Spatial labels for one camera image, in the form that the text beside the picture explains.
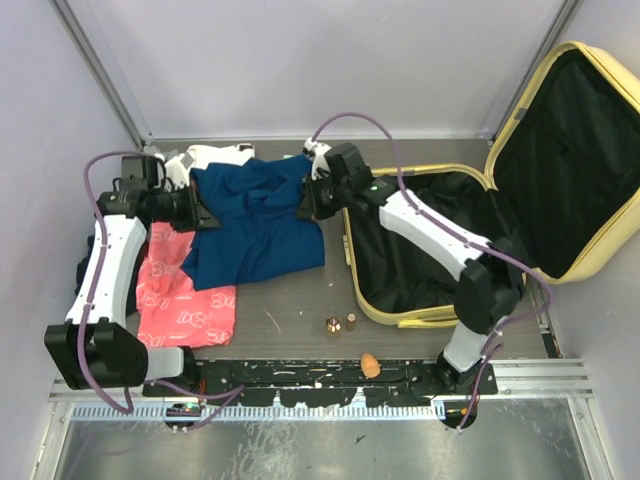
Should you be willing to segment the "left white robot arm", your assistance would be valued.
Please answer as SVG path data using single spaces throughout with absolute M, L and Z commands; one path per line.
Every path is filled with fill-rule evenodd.
M 200 372 L 192 348 L 148 347 L 126 328 L 127 299 L 154 221 L 179 233 L 220 228 L 195 182 L 177 186 L 155 155 L 118 152 L 121 174 L 89 197 L 95 232 L 76 299 L 44 344 L 72 390 L 130 388 L 164 380 L 178 396 L 194 393 Z

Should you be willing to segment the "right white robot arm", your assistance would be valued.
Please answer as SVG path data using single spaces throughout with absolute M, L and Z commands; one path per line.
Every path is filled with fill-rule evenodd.
M 456 282 L 458 324 L 436 372 L 447 392 L 465 391 L 480 369 L 490 332 L 524 295 L 521 270 L 508 260 L 512 242 L 472 233 L 424 204 L 397 177 L 375 176 L 351 143 L 331 147 L 307 139 L 303 152 L 311 172 L 303 181 L 298 216 L 321 221 L 348 209 L 370 218 L 425 252 Z

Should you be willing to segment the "blue shirt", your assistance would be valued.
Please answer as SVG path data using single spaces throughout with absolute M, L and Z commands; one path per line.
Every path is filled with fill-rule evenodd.
M 257 283 L 325 265 L 324 237 L 296 217 L 311 162 L 300 154 L 194 169 L 205 207 L 220 223 L 195 233 L 183 272 L 197 291 Z

